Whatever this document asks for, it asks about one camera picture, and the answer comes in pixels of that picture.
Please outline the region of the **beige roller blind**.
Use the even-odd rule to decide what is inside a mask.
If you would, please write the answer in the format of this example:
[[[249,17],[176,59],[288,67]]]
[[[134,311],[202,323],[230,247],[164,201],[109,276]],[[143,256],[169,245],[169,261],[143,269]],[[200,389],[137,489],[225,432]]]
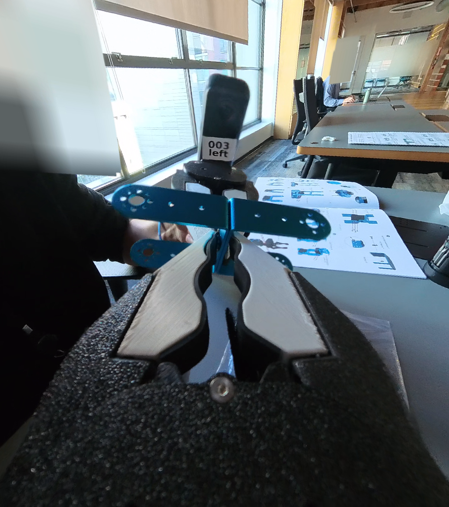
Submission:
[[[96,8],[248,44],[247,1],[95,1]]]

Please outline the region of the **white instruction booklet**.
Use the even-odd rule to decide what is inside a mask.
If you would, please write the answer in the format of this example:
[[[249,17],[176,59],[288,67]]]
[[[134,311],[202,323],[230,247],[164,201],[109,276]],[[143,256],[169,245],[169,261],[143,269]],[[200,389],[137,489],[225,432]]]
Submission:
[[[318,242],[272,234],[249,235],[267,252],[287,257],[294,267],[425,278],[375,194],[356,182],[258,177],[259,198],[313,208],[331,226]]]

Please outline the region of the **clear plastic bag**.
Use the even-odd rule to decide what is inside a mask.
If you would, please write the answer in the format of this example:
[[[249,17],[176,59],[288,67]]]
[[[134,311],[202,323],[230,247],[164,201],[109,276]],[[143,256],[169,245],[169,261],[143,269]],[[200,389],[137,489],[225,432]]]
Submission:
[[[356,315],[344,311],[343,314],[365,336],[370,345],[383,361],[386,371],[391,376],[396,392],[404,402],[407,410],[410,409],[408,395],[405,389],[403,373],[397,354],[390,322],[377,318]]]

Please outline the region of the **person's left hand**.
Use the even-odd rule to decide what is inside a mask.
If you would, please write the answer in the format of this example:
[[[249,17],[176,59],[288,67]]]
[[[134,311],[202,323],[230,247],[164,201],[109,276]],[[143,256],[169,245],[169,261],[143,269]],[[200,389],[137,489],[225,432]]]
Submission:
[[[163,241],[193,243],[193,237],[187,226],[180,224],[160,223],[160,238]]]

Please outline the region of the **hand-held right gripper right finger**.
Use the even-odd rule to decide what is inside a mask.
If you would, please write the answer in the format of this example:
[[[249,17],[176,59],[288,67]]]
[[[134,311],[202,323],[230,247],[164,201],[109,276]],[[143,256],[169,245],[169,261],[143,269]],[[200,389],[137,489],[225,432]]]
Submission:
[[[241,293],[239,322],[283,359],[326,355],[328,349],[290,270],[242,234],[230,241],[234,281]]]

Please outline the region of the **black office chair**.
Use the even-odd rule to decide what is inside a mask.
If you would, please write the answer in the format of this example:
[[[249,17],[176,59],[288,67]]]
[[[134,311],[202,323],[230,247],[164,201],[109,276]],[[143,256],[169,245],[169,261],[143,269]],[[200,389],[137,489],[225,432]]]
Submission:
[[[315,78],[295,79],[293,90],[297,105],[297,122],[291,137],[291,143],[298,145],[304,137],[317,125],[322,116],[318,113],[318,99],[315,92]]]

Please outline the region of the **large window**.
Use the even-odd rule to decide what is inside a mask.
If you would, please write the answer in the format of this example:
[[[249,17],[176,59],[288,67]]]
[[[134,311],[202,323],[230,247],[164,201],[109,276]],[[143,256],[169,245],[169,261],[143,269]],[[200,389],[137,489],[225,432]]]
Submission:
[[[94,1],[114,123],[118,176],[80,175],[98,189],[143,177],[193,154],[200,138],[204,90],[218,73],[243,79],[250,99],[244,128],[262,117],[265,2],[248,1],[248,44],[144,21]]]

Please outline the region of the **blue H-shaped metal bracket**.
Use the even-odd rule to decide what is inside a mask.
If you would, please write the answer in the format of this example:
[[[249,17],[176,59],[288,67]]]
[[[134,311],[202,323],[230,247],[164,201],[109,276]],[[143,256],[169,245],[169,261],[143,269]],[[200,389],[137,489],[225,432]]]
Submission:
[[[221,244],[215,272],[221,271],[232,232],[265,233],[314,241],[327,238],[331,232],[329,221],[313,209],[163,187],[124,185],[114,192],[111,203],[127,218],[219,230]]]

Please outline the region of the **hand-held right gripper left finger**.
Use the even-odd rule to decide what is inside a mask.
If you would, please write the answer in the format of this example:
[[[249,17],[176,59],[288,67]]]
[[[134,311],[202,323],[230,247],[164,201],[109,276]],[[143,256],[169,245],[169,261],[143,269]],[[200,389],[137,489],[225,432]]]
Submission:
[[[215,232],[155,272],[117,356],[152,362],[199,362],[209,345],[203,293],[212,279]]]

